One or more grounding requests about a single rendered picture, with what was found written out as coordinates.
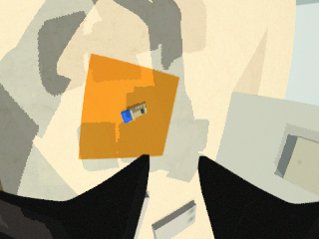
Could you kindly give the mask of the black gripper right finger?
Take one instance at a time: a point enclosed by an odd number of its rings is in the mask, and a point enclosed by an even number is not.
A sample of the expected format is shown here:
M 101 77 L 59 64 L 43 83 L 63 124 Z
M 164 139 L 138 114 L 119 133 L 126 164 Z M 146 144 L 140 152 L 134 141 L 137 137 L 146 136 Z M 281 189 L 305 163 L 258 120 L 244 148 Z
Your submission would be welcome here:
M 318 239 L 319 202 L 290 203 L 198 157 L 204 206 L 215 239 Z

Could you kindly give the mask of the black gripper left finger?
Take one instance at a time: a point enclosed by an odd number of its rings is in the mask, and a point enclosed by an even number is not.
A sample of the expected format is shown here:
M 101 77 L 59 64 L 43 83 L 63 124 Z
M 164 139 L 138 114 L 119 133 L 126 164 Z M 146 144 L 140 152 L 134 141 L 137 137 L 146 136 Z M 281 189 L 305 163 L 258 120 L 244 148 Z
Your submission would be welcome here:
M 0 191 L 0 232 L 17 239 L 135 239 L 148 190 L 151 155 L 67 200 Z

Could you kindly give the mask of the orange translucent square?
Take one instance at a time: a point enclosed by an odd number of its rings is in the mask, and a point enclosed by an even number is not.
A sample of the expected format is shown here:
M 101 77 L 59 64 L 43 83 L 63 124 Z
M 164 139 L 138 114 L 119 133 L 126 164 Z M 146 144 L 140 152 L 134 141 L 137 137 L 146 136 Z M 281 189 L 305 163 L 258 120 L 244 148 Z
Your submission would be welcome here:
M 162 155 L 178 77 L 93 55 L 81 111 L 79 159 Z M 147 105 L 146 115 L 124 123 L 120 112 Z

